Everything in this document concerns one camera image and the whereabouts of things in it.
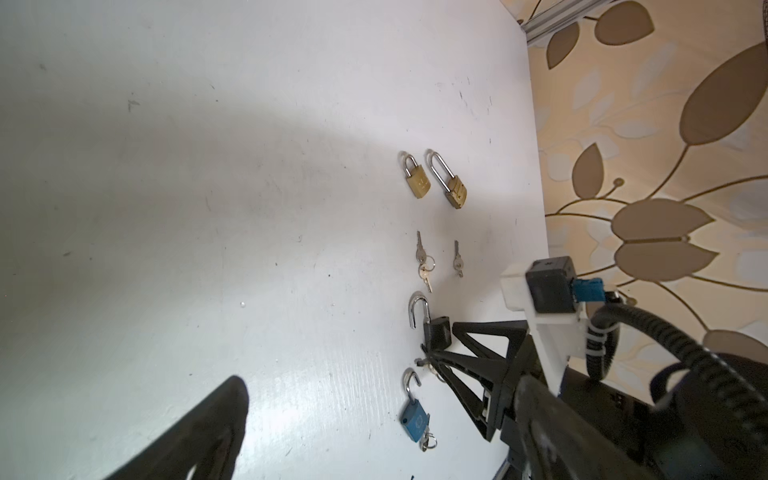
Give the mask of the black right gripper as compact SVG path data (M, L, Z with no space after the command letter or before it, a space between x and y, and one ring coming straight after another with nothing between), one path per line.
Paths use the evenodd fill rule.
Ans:
M528 323L457 322L452 334L470 355L423 345L422 363L438 372L486 441L499 432L511 456L522 456L514 407L518 384L523 377L532 377L548 386Z

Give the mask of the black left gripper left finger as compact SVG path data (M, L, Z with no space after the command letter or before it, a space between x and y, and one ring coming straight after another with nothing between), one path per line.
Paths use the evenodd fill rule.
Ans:
M111 479L230 479L249 408L245 382L231 376Z

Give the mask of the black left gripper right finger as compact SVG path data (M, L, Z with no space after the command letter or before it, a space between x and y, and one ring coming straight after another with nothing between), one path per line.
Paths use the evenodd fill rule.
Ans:
M533 479L651 479L538 380L524 376L514 400Z

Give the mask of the black padlock with keys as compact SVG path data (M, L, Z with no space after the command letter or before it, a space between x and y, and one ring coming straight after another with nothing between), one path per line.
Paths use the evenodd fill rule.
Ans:
M414 363L419 367L427 367L442 383L446 380L432 364L430 358L434 352L442 352L452 344L451 323L448 316L432 317L426 295L421 291L412 294L408 304L409 322L412 329L417 328L415 316L416 306L423 303L423 334L424 343L421 345L424 358L416 358Z

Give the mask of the brass padlock with key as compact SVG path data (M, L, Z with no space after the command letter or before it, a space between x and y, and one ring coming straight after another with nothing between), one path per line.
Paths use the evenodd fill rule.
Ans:
M460 177L453 173L437 151L427 152L426 163L450 205L456 210L462 209L467 200L467 188Z

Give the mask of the small brass padlock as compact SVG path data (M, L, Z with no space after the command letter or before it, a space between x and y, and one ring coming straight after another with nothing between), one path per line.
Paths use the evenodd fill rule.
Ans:
M399 153L399 159L402 163L406 182L413 195L417 199L422 199L431 189L431 182L423 166L418 163L413 155L405 151Z

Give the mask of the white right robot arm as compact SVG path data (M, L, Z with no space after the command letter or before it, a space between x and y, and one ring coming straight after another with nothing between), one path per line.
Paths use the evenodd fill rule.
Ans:
M526 455L513 397L519 380L544 379L524 321L451 323L446 316L423 323L427 365L453 391L485 440L500 435L508 455L497 478L524 479ZM767 452L755 446L694 373L674 386L675 363L650 382L647 404L571 368L556 392L560 400L659 479L764 479Z

